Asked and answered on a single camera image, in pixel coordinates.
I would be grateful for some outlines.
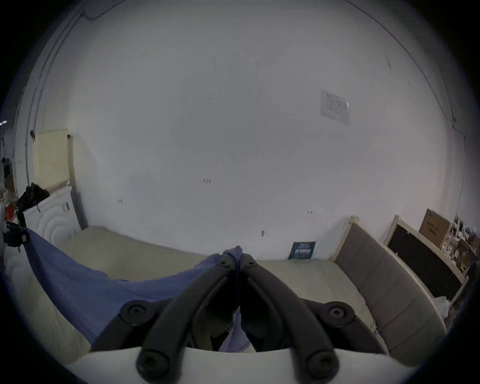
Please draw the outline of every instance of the cable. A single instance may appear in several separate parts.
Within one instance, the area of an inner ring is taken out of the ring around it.
[[[456,212],[455,212],[455,215],[458,214],[458,207],[460,207],[460,201],[462,199],[462,190],[463,190],[463,178],[465,176],[465,163],[467,162],[467,152],[466,152],[466,149],[465,149],[465,134],[459,130],[457,130],[454,126],[454,122],[456,122],[456,119],[454,118],[454,115],[453,115],[453,110],[452,110],[452,103],[450,102],[450,97],[448,95],[448,89],[447,89],[447,86],[444,82],[444,85],[445,85],[445,91],[447,93],[447,99],[448,99],[448,104],[450,106],[450,113],[452,114],[452,119],[449,119],[446,115],[445,115],[445,112],[442,108],[442,104],[440,104],[440,100],[438,99],[437,95],[435,94],[435,91],[433,90],[432,88],[432,85],[430,84],[430,82],[428,81],[427,79],[427,76],[425,76],[425,74],[423,73],[423,71],[421,70],[420,66],[418,65],[418,63],[415,61],[415,59],[413,58],[413,56],[410,54],[410,52],[405,48],[405,46],[400,43],[400,41],[387,29],[385,28],[378,20],[376,20],[373,16],[369,15],[367,12],[365,12],[362,8],[359,8],[357,5],[351,3],[349,0],[344,0],[346,3],[350,4],[352,7],[355,7],[356,9],[358,9],[360,12],[362,12],[363,14],[367,15],[369,18],[371,18],[373,21],[375,21],[380,27],[382,27],[391,37],[393,37],[395,39],[395,41],[403,48],[403,50],[410,56],[410,58],[413,60],[413,62],[415,63],[415,65],[417,66],[417,68],[419,69],[420,73],[423,75],[423,77],[425,78],[428,86],[430,87],[430,89],[432,90],[432,93],[433,93],[433,96],[435,96],[435,100],[437,100],[437,103],[438,103],[438,106],[440,107],[440,111],[442,111],[442,114],[443,116],[445,117],[446,120],[448,120],[451,124],[452,124],[452,129],[455,131],[455,132],[458,132],[460,133],[461,135],[463,135],[463,152],[464,152],[464,163],[463,163],[463,171],[462,171],[462,184],[461,184],[461,187],[460,187],[460,196],[458,198],[458,204],[456,206]]]
[[[88,17],[84,11],[82,12],[82,14],[80,16],[84,17],[85,19],[87,20],[95,20],[95,19],[98,19],[101,15],[107,13],[108,11],[110,11],[112,8],[116,7],[117,5],[119,5],[120,3],[123,3],[125,0],[120,0],[117,4],[114,4],[112,5],[110,8],[108,8],[107,10],[103,11],[100,15],[98,16],[95,16],[95,17]]]

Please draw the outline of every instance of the beige mattress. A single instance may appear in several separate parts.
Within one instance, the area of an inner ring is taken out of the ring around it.
[[[147,244],[89,227],[61,250],[75,261],[100,270],[113,279],[147,280],[189,269],[204,255]],[[354,284],[327,260],[259,261],[299,297],[317,302],[344,301],[375,331],[375,322]],[[59,313],[33,275],[25,253],[5,255],[5,272],[19,309],[39,342],[58,361],[71,363],[88,353],[88,341]]]

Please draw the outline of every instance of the grey headboard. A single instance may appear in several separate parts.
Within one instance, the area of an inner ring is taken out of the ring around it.
[[[443,319],[408,267],[355,221],[349,221],[334,261],[364,297],[390,356],[422,364],[445,336]]]

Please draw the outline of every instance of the black bag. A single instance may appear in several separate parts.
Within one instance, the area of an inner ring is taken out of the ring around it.
[[[45,200],[50,196],[50,193],[44,189],[41,189],[38,185],[32,183],[26,188],[25,192],[17,201],[17,217],[18,222],[22,227],[26,227],[25,216],[23,214],[28,208],[32,208],[42,200]]]

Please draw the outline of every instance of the dark blue poster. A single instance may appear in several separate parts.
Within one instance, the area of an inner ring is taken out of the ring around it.
[[[311,259],[316,241],[293,243],[289,259]]]

